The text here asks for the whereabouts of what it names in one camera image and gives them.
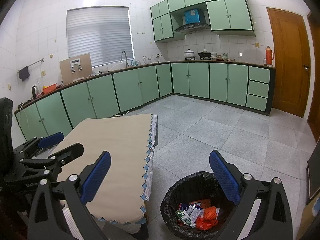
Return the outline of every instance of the faucet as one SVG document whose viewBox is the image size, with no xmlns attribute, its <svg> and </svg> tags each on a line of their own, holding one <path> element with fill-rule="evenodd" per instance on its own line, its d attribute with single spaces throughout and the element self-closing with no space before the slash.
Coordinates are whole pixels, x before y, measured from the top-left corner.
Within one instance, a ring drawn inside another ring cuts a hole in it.
<svg viewBox="0 0 320 240">
<path fill-rule="evenodd" d="M 120 63 L 122 63 L 122 54 L 124 53 L 124 56 L 125 56 L 125 67 L 127 68 L 127 67 L 129 67 L 129 64 L 128 64 L 128 60 L 127 60 L 127 54 L 126 54 L 126 52 L 123 50 L 122 52 L 121 52 L 121 60 L 120 60 Z"/>
</svg>

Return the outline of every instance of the trash can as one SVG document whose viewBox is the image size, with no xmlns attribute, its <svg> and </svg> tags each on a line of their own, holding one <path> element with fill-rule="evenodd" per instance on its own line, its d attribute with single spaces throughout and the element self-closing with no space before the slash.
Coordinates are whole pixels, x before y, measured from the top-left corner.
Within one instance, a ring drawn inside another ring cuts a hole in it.
<svg viewBox="0 0 320 240">
<path fill-rule="evenodd" d="M 212 206 L 220 208 L 217 225 L 206 231 L 178 225 L 175 211 L 179 209 L 180 203 L 188 204 L 208 198 Z M 183 240 L 202 240 L 211 239 L 218 233 L 234 207 L 235 204 L 227 199 L 215 175 L 200 171 L 178 180 L 169 188 L 162 200 L 160 211 L 166 226 L 175 236 Z"/>
</svg>

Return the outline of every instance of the white pot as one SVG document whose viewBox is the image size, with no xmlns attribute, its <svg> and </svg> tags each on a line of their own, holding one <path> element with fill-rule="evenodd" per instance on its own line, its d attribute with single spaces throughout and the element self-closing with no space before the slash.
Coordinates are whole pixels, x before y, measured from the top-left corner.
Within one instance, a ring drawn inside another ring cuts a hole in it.
<svg viewBox="0 0 320 240">
<path fill-rule="evenodd" d="M 184 57 L 194 57 L 194 56 L 195 56 L 195 52 L 190 49 L 184 52 Z"/>
</svg>

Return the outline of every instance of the metal screw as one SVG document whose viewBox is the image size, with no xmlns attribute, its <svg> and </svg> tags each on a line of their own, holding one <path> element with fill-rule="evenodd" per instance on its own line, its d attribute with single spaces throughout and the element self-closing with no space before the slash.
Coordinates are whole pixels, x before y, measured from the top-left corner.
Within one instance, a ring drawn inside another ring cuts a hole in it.
<svg viewBox="0 0 320 240">
<path fill-rule="evenodd" d="M 69 180 L 71 180 L 71 181 L 75 181 L 76 179 L 78 179 L 78 175 L 76 175 L 76 174 L 73 174 L 69 177 Z"/>
<path fill-rule="evenodd" d="M 281 179 L 279 179 L 279 178 L 274 178 L 273 181 L 274 181 L 276 184 L 280 184 L 280 183 L 281 183 Z"/>
<path fill-rule="evenodd" d="M 251 176 L 250 174 L 248 174 L 248 173 L 244 174 L 243 177 L 244 177 L 244 179 L 246 179 L 246 180 L 252 179 L 252 176 Z"/>
<path fill-rule="evenodd" d="M 47 182 L 48 182 L 47 179 L 41 179 L 40 184 L 44 185 L 44 184 L 47 184 Z"/>
</svg>

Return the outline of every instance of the window blind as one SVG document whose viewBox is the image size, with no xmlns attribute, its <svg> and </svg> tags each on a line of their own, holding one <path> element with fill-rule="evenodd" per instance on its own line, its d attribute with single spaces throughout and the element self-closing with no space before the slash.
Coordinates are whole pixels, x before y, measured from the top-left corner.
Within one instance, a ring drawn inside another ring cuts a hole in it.
<svg viewBox="0 0 320 240">
<path fill-rule="evenodd" d="M 92 67 L 119 61 L 123 50 L 133 59 L 128 7 L 67 11 L 67 40 L 69 57 L 90 53 Z"/>
</svg>

